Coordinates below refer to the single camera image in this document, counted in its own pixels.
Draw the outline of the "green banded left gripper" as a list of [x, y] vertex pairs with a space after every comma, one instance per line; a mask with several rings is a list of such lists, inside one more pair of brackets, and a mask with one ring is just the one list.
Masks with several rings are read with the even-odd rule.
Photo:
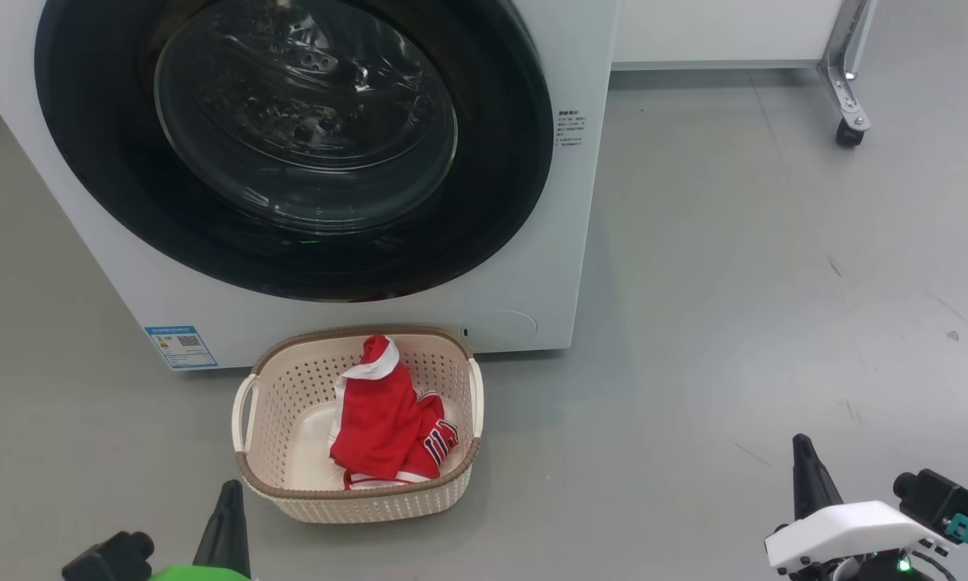
[[243, 485], [227, 481], [191, 565], [171, 565], [158, 571], [149, 581], [250, 581], [249, 540]]

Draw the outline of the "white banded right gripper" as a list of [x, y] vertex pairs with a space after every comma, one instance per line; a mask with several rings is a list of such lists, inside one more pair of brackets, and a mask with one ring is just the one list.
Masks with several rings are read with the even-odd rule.
[[797, 521], [765, 538], [765, 555], [773, 570], [794, 574], [815, 563], [912, 550], [923, 540], [933, 544], [930, 529], [889, 504], [877, 500], [843, 504], [808, 435], [794, 435], [791, 449]]

